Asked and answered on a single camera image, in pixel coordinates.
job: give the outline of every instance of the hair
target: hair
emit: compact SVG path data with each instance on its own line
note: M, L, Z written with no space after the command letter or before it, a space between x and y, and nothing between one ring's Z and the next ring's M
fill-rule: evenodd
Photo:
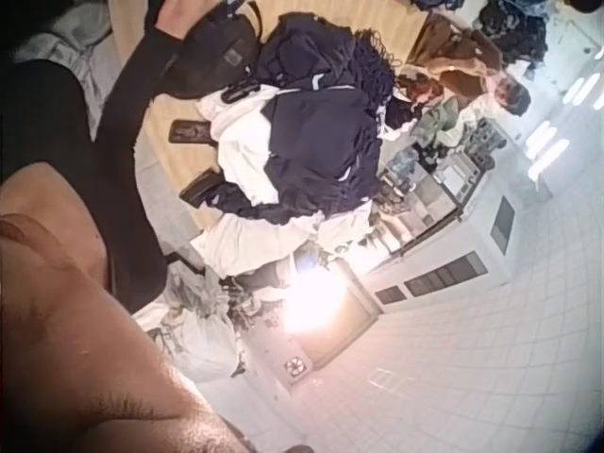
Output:
M602 8L604 2L602 0L566 0L566 5L570 8L582 12L583 14L591 14Z
M407 96L411 101L415 101L422 94L426 94L432 90L434 97L441 97L445 89L437 80L428 77L425 74L417 73L415 78L401 74L396 77L396 86L407 92Z
M503 108L514 116L522 116L529 109L530 100L530 93L527 87L515 82L508 90L506 96L507 102Z

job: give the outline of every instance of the white fabric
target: white fabric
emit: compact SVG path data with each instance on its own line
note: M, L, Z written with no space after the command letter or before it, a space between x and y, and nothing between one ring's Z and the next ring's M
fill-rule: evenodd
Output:
M218 164L225 180L237 184L252 206L278 203L278 193L264 166L269 159L271 124L261 110L278 92L262 85L259 92L227 105L222 92L214 92L197 103L201 115L211 121L210 135L218 142Z
M287 225L273 225L225 214L191 245L221 278L254 271L262 265L290 256L306 241L315 240L327 251L349 241L359 241L370 231L371 201L352 212L293 218Z
M133 318L143 331L148 332L161 324L161 320L168 314L168 311L170 311L170 307L161 297L138 310L134 313Z
M239 365L239 347L226 316L199 318L184 310L174 324L162 326L162 348L186 378L197 383L230 378Z
M316 242L327 252L350 241L360 241L369 234L369 214L373 201L368 201L352 212L331 216L319 225Z
M191 245L221 278L238 276L292 254L311 237L321 218L297 217L280 226L227 213Z

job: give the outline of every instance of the light fixture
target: light fixture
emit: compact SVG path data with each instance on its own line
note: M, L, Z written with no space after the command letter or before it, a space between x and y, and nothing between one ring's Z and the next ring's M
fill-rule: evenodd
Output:
M566 139L562 139L556 142L551 148L549 148L532 166L528 169L528 177L533 181L539 178L539 175L547 168L551 163L556 160L560 154L562 154L570 142Z
M603 107L604 107L604 92L602 92L600 97L598 97L597 100L594 102L594 109L600 110Z
M534 160L537 155L541 152L541 150L544 149L545 146L549 143L549 141L554 138L556 132L558 132L558 129L556 127L548 127L547 130L543 134L541 134L541 136L538 137L537 140L535 140L532 145L528 148L527 157L531 160Z
M297 378L307 370L306 364L299 357L294 357L287 361L283 367L292 378Z
M566 94L562 98L562 103L563 104L568 104L570 101L573 100L573 98L575 97L575 95L577 95L577 93L579 92L579 90L583 86L583 82L584 81L585 81L585 79L583 77L580 77L577 80L575 80L575 83L573 83L571 85L571 87L568 89L568 91L566 92Z
M573 105L580 106L583 101L589 96L589 93L594 89L597 81L600 79L600 74L591 74L577 95L573 98Z
M526 145L528 147L531 147L533 145L533 143L544 133L549 129L549 125L550 123L548 122L548 120L543 121L539 127L537 127L535 129L535 131L530 134L527 138L526 141Z
M346 281L342 273L322 266L294 277L285 290L283 326L289 333L325 327L345 301Z

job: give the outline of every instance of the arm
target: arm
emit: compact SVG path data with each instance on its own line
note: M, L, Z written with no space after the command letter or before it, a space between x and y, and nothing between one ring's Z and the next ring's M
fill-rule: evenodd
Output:
M53 451L247 451L48 231L13 215L0 233L2 390L29 435Z
M103 152L132 152L161 77L191 28L220 0L164 0L156 28L143 37L107 99L95 143Z
M181 43L180 39L159 29L139 42L103 108L95 140L103 152L132 152L144 114Z

